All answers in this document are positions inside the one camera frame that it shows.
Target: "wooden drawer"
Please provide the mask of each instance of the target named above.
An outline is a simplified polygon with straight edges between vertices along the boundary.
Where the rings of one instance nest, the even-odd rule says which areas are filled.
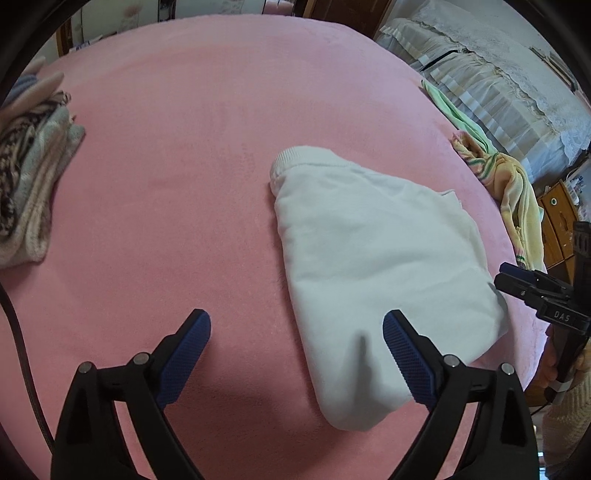
[[[578,220],[576,210],[562,182],[557,183],[542,198],[545,214],[548,216],[562,255],[573,255],[573,223]]]
[[[565,261],[550,267],[548,269],[548,275],[572,285],[574,283],[574,264],[575,260],[573,255],[572,257],[567,258]]]
[[[541,200],[538,200],[538,204],[544,208]],[[558,238],[556,238],[556,233],[554,232],[550,218],[548,218],[548,213],[545,212],[544,219],[542,220],[542,242],[544,244],[544,265],[547,268],[564,260],[560,243],[558,242]]]

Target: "bed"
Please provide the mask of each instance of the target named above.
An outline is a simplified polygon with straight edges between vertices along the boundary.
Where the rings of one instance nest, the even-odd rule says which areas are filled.
[[[61,58],[86,138],[54,197],[45,261],[0,273],[55,431],[73,373],[152,351],[195,307],[212,339],[165,413],[207,479],[387,478],[426,418],[414,403],[369,432],[322,417],[286,287],[269,168],[310,144],[439,192],[478,224],[491,274],[515,262],[498,208],[453,151],[421,77],[370,39],[289,17],[142,27]],[[507,299],[511,326],[478,365],[533,376],[545,326]],[[50,456],[0,322],[0,422],[41,480]],[[441,472],[453,472],[473,408]],[[123,427],[140,473],[138,442]]]
[[[532,183],[553,184],[591,140],[591,109],[533,51],[444,0],[380,29],[379,45],[436,85]]]

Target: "folded clothes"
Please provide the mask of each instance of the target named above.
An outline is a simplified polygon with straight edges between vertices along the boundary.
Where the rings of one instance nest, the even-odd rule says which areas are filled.
[[[8,95],[6,96],[6,99],[4,100],[0,108],[7,106],[9,103],[13,103],[13,101],[16,100],[16,98],[20,94],[22,94],[25,90],[27,90],[29,87],[32,87],[36,83],[37,77],[35,75],[20,76],[16,83],[10,89],[10,92],[8,92]]]
[[[21,163],[38,130],[68,101],[69,94],[57,92],[15,118],[0,134],[0,239],[10,236],[16,223],[12,193],[19,181]]]
[[[336,428],[368,430],[411,399],[384,342],[390,310],[467,364],[506,332],[506,302],[454,192],[314,147],[282,152],[271,190],[314,392]]]
[[[426,80],[421,82],[435,106],[460,132],[452,146],[488,193],[500,203],[501,217],[520,267],[545,271],[542,215],[527,172],[513,157],[497,151],[480,126]]]
[[[43,100],[47,100],[59,88],[64,74],[57,72],[50,77],[39,80],[35,85],[19,95],[13,103],[0,108],[0,132],[16,117],[36,107]]]
[[[84,128],[73,125],[68,110],[62,107],[35,137],[14,196],[17,223],[12,235],[0,242],[0,268],[45,257],[51,232],[51,193],[84,134]]]

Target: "ribbed cuff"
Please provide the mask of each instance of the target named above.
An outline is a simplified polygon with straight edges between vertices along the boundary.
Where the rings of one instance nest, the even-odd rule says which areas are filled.
[[[548,415],[551,417],[567,417],[584,409],[591,408],[591,372],[587,372],[584,380],[566,392],[560,405],[552,406]]]
[[[281,152],[273,162],[271,167],[271,181],[275,181],[288,168],[303,164],[325,167],[357,166],[348,160],[340,158],[332,150],[328,150],[327,148],[307,146],[291,147]]]

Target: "green towel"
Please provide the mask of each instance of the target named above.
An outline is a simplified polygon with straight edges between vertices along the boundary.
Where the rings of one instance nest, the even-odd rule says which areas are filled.
[[[480,144],[481,149],[489,155],[498,153],[497,149],[492,146],[492,142],[488,139],[482,128],[480,128],[476,122],[468,118],[465,113],[459,111],[451,100],[443,95],[441,90],[424,79],[421,82],[421,85],[429,97],[431,97],[435,106],[439,108],[440,112],[443,113],[451,123],[453,123],[454,127],[458,130],[468,132],[474,140]]]

